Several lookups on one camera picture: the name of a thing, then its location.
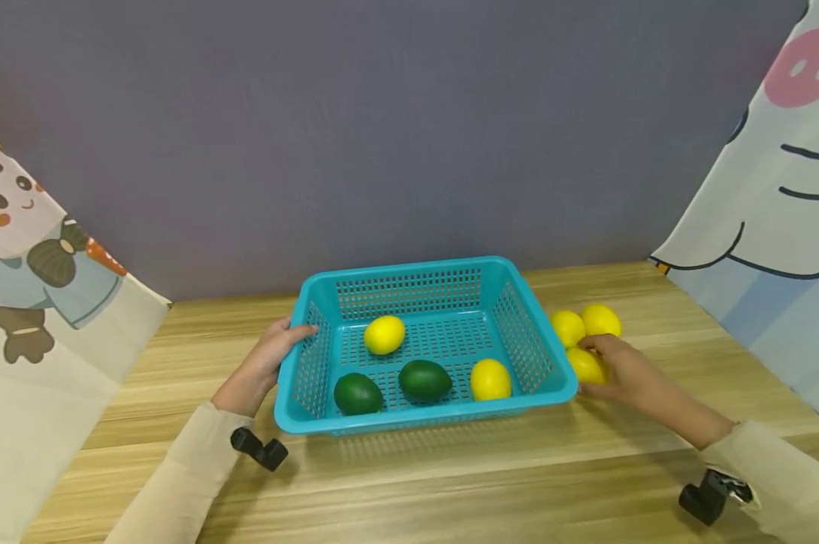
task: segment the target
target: purple wall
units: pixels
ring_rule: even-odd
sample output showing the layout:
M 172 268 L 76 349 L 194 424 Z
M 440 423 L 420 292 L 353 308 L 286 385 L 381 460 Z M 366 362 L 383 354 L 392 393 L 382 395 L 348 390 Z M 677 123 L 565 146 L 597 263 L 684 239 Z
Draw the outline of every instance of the purple wall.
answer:
M 0 141 L 169 298 L 643 258 L 800 0 L 0 2 Z

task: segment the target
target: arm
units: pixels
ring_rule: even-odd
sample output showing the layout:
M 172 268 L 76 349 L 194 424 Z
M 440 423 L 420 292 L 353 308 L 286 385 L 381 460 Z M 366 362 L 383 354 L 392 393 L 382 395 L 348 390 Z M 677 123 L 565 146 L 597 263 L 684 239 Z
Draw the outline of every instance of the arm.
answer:
M 788 544 L 819 544 L 819 463 L 755 422 L 734 423 L 686 394 L 631 345 L 610 335 L 580 345 L 604 356 L 605 385 L 582 393 L 630 406 L 657 420 L 700 451 L 708 466 L 746 481 L 754 500 L 742 510 Z
M 181 544 L 194 542 L 213 499 L 231 474 L 238 454 L 230 436 L 252 426 L 289 350 L 315 333 L 310 326 L 289 328 L 282 320 L 268 328 L 241 366 L 198 406 L 156 473 L 119 518 L 106 544 Z

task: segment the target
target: black clamp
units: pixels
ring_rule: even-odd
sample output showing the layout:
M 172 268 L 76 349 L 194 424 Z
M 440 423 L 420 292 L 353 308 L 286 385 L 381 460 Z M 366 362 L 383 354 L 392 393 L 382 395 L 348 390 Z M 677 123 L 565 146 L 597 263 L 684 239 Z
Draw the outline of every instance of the black clamp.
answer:
M 746 482 L 710 468 L 706 470 L 699 487 L 689 484 L 682 489 L 678 495 L 678 505 L 711 527 L 721 517 L 728 498 L 748 504 L 754 500 L 754 494 Z
M 231 434 L 231 447 L 240 453 L 249 455 L 255 459 L 256 463 L 270 471 L 277 470 L 278 466 L 289 457 L 289 451 L 283 446 L 283 442 L 274 438 L 267 442 L 267 445 L 262 444 L 252 430 L 245 426 L 234 429 Z

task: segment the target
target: hand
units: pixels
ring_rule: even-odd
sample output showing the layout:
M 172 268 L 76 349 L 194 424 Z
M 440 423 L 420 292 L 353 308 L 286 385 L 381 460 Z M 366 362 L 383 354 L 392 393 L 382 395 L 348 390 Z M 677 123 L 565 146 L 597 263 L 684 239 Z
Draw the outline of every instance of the hand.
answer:
M 582 384 L 582 394 L 614 400 L 649 416 L 673 396 L 683 394 L 642 351 L 620 338 L 611 334 L 586 336 L 578 345 L 597 351 L 609 364 L 609 382 Z
M 736 425 L 686 394 L 642 351 L 611 334 L 587 336 L 578 345 L 597 351 L 609 364 L 609 382 L 582 384 L 581 393 L 630 406 L 683 437 L 698 450 L 721 440 Z
M 277 385 L 280 363 L 302 339 L 316 334 L 318 327 L 291 326 L 290 317 L 279 320 L 261 334 L 225 383 L 216 391 L 214 406 L 240 416 L 255 417 L 267 393 Z

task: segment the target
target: wooden table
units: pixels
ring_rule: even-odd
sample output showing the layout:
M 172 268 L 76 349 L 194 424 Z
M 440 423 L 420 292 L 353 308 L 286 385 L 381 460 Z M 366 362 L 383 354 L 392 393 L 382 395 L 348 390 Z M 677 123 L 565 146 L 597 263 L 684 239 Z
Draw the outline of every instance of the wooden table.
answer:
M 625 336 L 729 416 L 757 419 L 819 459 L 819 418 L 651 265 L 526 274 L 546 313 L 610 305 Z M 261 329 L 295 299 L 176 304 L 24 542 L 101 542 Z M 277 432 L 273 395 L 257 433 Z M 729 505 L 712 529 L 676 505 L 703 466 L 678 437 L 574 401 L 508 419 L 356 437 L 280 435 L 276 474 L 242 459 L 199 542 L 679 544 L 775 542 Z

